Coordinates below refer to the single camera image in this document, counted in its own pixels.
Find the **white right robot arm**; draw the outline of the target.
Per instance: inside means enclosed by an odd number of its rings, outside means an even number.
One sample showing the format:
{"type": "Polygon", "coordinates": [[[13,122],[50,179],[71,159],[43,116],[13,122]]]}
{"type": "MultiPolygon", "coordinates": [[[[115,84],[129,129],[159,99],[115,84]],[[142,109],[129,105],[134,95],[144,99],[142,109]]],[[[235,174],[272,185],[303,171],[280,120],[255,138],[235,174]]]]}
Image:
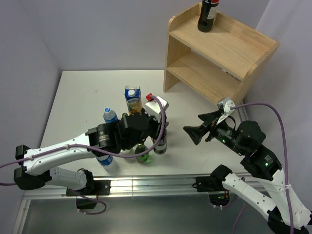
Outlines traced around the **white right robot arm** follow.
{"type": "Polygon", "coordinates": [[[242,157],[241,165],[268,192],[263,195],[248,185],[230,168],[219,165],[209,176],[196,177],[193,187],[198,192],[231,191],[253,206],[276,234],[307,234],[312,213],[286,184],[286,174],[276,155],[262,143],[266,135],[255,121],[245,120],[237,128],[225,121],[217,123],[221,111],[198,115],[202,124],[185,126],[184,131],[198,145],[205,135],[242,157]]]}

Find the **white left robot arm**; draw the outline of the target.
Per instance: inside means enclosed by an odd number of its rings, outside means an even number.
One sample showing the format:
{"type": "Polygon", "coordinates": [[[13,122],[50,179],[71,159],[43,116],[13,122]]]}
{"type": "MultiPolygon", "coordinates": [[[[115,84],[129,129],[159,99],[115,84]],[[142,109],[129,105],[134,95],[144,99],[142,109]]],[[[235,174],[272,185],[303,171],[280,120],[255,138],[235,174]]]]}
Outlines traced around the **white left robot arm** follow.
{"type": "Polygon", "coordinates": [[[120,151],[130,150],[148,137],[155,140],[150,148],[153,150],[163,136],[165,125],[165,110],[143,109],[53,146],[31,149],[20,145],[16,148],[19,167],[14,170],[14,182],[25,191],[55,185],[89,195],[95,188],[92,172],[70,171],[61,165],[86,158],[122,157],[120,151]]]}

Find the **wooden shelf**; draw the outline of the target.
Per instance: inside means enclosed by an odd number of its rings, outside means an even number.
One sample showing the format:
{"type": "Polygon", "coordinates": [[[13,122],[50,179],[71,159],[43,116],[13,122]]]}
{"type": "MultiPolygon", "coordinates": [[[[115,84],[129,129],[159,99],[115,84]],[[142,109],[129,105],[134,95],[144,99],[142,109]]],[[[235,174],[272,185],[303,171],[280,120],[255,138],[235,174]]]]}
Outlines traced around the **wooden shelf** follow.
{"type": "Polygon", "coordinates": [[[196,3],[168,22],[163,90],[182,81],[211,103],[230,97],[239,104],[279,43],[221,12],[201,32],[200,10],[196,3]]]}

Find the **green glass bottle near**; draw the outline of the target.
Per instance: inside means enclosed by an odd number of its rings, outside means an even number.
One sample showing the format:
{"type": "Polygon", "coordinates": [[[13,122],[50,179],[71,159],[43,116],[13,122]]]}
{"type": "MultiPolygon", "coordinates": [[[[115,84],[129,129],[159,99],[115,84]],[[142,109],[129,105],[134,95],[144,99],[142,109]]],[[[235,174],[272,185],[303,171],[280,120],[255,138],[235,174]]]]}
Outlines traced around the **green glass bottle near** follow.
{"type": "MultiPolygon", "coordinates": [[[[148,147],[143,143],[139,143],[135,149],[135,154],[140,154],[146,150],[148,150],[148,147]]],[[[150,163],[152,161],[149,153],[137,156],[136,159],[139,163],[150,163]]]]}

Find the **far blue-cap water bottle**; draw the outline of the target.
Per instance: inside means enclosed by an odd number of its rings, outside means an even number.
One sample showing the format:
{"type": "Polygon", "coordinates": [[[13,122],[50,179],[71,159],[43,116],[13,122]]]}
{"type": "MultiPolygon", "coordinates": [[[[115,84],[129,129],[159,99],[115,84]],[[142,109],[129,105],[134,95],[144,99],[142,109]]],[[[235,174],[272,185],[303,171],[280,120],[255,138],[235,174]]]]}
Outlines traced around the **far blue-cap water bottle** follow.
{"type": "Polygon", "coordinates": [[[105,123],[111,123],[118,120],[117,114],[115,111],[113,111],[111,108],[107,107],[104,110],[103,113],[103,119],[105,123]]]}

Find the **blue-cap water bottle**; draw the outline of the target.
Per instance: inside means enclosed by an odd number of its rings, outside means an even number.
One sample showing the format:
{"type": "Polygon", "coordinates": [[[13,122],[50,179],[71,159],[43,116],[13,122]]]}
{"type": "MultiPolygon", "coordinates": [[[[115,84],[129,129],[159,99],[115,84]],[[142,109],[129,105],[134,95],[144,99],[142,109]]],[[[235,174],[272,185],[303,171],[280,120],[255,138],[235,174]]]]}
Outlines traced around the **blue-cap water bottle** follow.
{"type": "Polygon", "coordinates": [[[110,172],[116,168],[116,161],[111,155],[104,155],[96,157],[98,163],[104,168],[104,170],[110,172]]]}
{"type": "Polygon", "coordinates": [[[111,108],[107,107],[104,110],[103,113],[103,119],[105,123],[111,123],[118,120],[117,114],[115,111],[113,111],[111,108]]]}

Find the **purple juice carton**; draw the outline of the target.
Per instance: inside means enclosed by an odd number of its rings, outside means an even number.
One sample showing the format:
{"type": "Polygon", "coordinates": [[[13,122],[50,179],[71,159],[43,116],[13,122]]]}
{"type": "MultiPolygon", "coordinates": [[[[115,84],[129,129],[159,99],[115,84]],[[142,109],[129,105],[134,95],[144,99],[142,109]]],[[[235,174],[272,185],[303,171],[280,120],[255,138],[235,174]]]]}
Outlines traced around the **purple juice carton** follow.
{"type": "Polygon", "coordinates": [[[154,152],[158,155],[162,155],[167,151],[167,129],[164,128],[161,138],[154,148],[154,152]]]}

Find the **orange juice carton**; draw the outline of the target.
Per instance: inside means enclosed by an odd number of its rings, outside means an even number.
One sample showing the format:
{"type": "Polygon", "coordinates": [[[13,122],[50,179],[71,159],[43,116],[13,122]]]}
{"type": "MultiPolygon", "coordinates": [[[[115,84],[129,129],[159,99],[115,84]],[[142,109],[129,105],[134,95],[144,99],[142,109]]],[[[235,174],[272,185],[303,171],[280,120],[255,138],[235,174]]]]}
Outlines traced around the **orange juice carton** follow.
{"type": "Polygon", "coordinates": [[[129,114],[141,112],[142,100],[140,86],[125,86],[124,95],[129,114]]]}

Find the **near blue-cap water bottle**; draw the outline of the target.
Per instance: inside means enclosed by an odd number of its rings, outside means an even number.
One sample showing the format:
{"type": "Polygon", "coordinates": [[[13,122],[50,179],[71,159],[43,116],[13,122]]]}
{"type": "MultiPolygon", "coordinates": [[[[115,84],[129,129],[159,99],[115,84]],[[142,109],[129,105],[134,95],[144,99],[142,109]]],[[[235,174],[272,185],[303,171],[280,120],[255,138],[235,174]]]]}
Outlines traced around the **near blue-cap water bottle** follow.
{"type": "Polygon", "coordinates": [[[98,163],[104,168],[104,170],[110,172],[116,168],[116,161],[111,155],[104,155],[96,157],[98,163]]]}

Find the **aluminium mounting rail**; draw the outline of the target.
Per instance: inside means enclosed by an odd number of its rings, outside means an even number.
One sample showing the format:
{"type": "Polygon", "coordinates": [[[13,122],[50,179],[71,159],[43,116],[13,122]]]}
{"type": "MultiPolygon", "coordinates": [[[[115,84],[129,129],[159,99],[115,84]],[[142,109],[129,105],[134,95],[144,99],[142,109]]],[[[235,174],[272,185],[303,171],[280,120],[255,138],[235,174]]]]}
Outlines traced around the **aluminium mounting rail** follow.
{"type": "MultiPolygon", "coordinates": [[[[195,175],[169,176],[127,176],[95,177],[99,188],[91,192],[90,198],[142,197],[194,195],[195,175]]],[[[63,187],[44,186],[37,190],[24,192],[24,200],[74,198],[76,195],[63,187]]]]}

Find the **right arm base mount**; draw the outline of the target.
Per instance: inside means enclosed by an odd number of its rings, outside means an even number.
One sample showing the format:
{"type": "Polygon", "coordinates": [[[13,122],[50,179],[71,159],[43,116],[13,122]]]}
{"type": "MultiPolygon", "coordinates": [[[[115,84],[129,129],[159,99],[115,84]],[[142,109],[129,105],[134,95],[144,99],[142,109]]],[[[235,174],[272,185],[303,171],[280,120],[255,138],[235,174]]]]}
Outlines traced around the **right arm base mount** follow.
{"type": "Polygon", "coordinates": [[[222,183],[212,176],[198,176],[192,187],[199,193],[208,193],[209,201],[216,206],[226,206],[230,203],[229,191],[224,189],[222,183]]]}

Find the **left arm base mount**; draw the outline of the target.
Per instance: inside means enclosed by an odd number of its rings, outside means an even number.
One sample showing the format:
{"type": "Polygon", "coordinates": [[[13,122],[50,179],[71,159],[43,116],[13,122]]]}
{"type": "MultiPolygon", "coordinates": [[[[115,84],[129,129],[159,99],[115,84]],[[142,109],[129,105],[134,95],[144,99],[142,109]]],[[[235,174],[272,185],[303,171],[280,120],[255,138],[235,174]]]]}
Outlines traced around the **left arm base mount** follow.
{"type": "Polygon", "coordinates": [[[76,197],[76,208],[78,212],[85,215],[99,215],[106,211],[107,205],[99,199],[101,195],[109,195],[111,188],[110,180],[95,180],[90,187],[82,190],[74,191],[70,188],[66,189],[66,197],[76,197]],[[102,211],[91,212],[97,204],[103,205],[102,211]]]}

